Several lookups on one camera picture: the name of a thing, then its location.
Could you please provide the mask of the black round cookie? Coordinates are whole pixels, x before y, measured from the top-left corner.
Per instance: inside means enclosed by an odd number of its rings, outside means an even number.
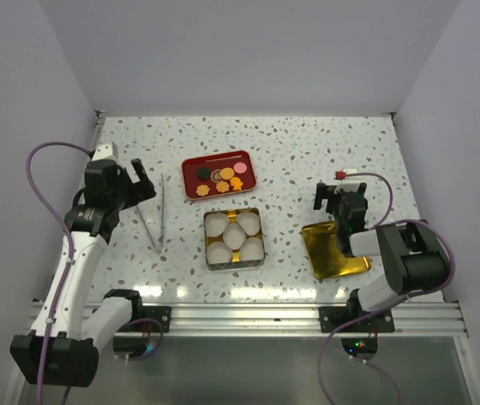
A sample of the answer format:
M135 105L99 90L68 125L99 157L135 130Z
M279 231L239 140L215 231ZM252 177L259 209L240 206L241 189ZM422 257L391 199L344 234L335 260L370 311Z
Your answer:
M197 178L201 181L207 180L211 175L211 170L207 167L201 167L197 170Z

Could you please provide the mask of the orange flower cookie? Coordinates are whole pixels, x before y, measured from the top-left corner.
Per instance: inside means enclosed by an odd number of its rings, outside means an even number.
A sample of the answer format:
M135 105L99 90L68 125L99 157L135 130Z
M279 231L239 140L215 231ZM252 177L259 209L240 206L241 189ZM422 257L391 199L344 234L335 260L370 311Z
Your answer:
M211 192L211 189L208 185L205 185L205 184L201 184L197 187L196 189L196 194L199 196L199 197L205 197L207 196L209 193Z

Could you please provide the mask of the metal tongs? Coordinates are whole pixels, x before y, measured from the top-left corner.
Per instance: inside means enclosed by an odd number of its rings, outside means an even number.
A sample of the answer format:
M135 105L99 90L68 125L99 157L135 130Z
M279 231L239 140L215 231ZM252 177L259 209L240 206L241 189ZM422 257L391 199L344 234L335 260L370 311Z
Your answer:
M156 198L144 201L135 206L135 210L143 222L153 249L161 253L164 246L164 203L165 203L165 180L160 175L157 184Z

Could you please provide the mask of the pink round cookie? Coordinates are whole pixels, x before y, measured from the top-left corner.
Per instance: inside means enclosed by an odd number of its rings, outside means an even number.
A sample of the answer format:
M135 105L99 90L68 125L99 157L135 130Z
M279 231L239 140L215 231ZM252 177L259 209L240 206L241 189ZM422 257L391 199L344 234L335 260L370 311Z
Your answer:
M247 172L247 165L243 162L238 162L234 165L234 171L238 174L244 174Z

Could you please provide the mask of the green square cookie tin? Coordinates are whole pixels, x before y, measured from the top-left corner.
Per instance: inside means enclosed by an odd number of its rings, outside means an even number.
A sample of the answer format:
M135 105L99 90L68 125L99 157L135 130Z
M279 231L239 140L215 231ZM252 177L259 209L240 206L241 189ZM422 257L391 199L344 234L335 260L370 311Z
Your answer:
M257 208L207 212L203 216L205 262L210 271L260 267L266 260Z

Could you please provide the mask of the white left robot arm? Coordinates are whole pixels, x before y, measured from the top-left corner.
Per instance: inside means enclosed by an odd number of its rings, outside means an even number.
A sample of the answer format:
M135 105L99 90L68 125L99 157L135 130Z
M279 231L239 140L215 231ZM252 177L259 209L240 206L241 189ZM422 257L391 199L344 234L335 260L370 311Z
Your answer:
M138 181L113 159L93 159L84 170L84 188L62 222L66 235L49 294L29 332L16 335L10 353L32 385L87 387L100 351L120 329L132 332L150 320L134 289L112 289L100 307L84 316L90 285L120 211L156 196L140 159Z

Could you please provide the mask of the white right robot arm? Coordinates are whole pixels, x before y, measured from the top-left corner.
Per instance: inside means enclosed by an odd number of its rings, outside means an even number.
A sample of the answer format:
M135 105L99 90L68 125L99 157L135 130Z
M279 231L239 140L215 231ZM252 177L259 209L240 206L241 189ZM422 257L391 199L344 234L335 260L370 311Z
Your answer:
M391 321L391 308L409 298L443 289L456 270L448 244L427 222L404 219L369 228L363 182L350 186L319 183L313 208L332 220L302 229L317 279L338 278L370 269L379 257L383 273L352 290L343 308L322 307L321 329L364 331Z

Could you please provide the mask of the gold tin lid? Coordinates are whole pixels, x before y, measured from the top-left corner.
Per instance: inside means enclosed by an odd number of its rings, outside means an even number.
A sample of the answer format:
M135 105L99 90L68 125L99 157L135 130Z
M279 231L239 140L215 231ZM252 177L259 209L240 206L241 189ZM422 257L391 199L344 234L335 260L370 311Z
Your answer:
M371 269L368 257L346 257L337 246L337 224L326 221L308 224L302 236L310 265L319 280L366 273Z

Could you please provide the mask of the red tray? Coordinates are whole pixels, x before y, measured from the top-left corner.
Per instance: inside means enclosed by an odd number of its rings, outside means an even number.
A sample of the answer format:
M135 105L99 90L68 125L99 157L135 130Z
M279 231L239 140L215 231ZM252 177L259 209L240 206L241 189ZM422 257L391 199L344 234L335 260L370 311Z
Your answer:
M247 165L246 173L235 173L235 176L239 177L243 182L242 190L233 191L232 186L230 185L228 192L219 193L215 185L218 182L223 181L220 177L220 171L225 167L234 169L234 165L238 162L243 162ZM197 170L201 167L207 167L211 170L210 177L205 181L201 181L197 178ZM252 191L257 184L256 174L254 171L254 166L251 162L251 157L246 151L243 150L235 150L226 153L186 159L181 164L181 172L183 176L186 197L191 201L200 201L203 199L224 197L242 192L249 192ZM211 189L211 192L205 197L199 197L196 194L196 189L201 184L208 185Z

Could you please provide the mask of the white paper cup top-right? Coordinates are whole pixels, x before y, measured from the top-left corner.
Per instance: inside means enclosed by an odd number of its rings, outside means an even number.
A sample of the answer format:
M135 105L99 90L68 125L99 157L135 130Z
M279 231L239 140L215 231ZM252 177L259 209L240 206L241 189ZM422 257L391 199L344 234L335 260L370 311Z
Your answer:
M257 213L254 212L242 212L237 215L237 224L245 231L249 236L255 236L261 229L261 220Z

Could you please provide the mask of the orange round cookie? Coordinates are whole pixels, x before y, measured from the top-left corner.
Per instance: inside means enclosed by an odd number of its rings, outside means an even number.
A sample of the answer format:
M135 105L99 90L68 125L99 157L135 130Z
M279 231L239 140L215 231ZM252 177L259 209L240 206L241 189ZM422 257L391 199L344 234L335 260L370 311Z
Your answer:
M223 181L229 181L235 176L235 171L230 167L225 167L220 171L220 177Z

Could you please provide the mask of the white paper cup bottom-right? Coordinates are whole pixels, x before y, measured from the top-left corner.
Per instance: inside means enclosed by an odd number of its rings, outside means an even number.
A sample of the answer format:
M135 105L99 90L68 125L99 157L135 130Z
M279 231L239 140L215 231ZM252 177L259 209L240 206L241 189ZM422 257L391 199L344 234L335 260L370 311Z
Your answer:
M265 257L262 241L257 237L246 239L239 250L239 257L242 262L262 260Z

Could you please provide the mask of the white paper cup top-left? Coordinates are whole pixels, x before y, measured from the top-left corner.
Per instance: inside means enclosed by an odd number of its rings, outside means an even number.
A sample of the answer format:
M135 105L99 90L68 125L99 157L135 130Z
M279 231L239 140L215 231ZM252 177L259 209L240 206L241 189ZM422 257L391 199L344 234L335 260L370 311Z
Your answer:
M208 238L219 237L229 225L226 213L210 213L205 217L205 232Z

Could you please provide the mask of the white paper cup centre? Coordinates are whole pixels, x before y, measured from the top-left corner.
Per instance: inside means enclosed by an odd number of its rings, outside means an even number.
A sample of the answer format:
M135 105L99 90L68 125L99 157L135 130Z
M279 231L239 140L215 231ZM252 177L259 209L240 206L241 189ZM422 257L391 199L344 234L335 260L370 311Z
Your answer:
M233 251L239 250L245 239L245 231L237 223L230 223L223 232L223 242Z

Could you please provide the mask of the white paper cup bottom-left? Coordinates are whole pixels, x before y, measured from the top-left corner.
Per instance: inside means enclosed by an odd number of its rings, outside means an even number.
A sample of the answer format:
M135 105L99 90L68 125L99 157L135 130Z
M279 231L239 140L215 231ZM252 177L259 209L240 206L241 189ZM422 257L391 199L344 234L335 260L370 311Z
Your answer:
M233 251L222 241L216 241L207 248L207 262L210 266L230 263Z

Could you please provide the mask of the black right base bracket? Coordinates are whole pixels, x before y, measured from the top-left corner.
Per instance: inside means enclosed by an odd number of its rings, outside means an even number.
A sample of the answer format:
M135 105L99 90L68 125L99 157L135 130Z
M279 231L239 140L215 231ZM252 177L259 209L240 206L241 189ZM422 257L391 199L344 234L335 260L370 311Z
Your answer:
M319 325L321 332L330 333L342 324L352 319L353 315L348 313L344 306L322 306L318 308ZM365 321L354 321L352 326L343 329L345 333L369 333L383 332L392 333L396 330L391 310L386 310L379 315L371 316Z

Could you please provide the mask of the black base bracket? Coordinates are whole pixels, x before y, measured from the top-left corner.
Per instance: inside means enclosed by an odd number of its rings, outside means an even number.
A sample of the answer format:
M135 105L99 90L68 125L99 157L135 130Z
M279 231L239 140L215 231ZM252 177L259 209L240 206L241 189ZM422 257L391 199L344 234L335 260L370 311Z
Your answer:
M157 321L163 327L164 333L168 333L170 330L170 321L172 319L172 308L165 305L144 305L138 309L138 313L134 320L136 321L145 318ZM159 332L158 327L148 321L138 323L134 326L130 326L129 329L132 332Z
M344 306L322 306L318 308L319 325L321 332L330 333L342 324L352 319L353 315L348 313ZM391 310L386 310L379 315L371 316L365 321L354 321L352 326L343 329L345 333L369 333L383 332L392 333L396 330Z

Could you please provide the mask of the black left base bracket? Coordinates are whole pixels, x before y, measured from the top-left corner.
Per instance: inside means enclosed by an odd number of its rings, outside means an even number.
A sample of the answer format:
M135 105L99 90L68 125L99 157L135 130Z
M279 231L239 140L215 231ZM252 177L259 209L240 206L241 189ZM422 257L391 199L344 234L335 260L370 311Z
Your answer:
M163 327L164 333L168 333L170 330L170 321L172 319L172 308L165 305L144 305L138 309L138 313L134 320L136 321L145 318L157 321ZM129 329L132 332L159 332L158 327L148 321L138 323L134 326L130 326Z

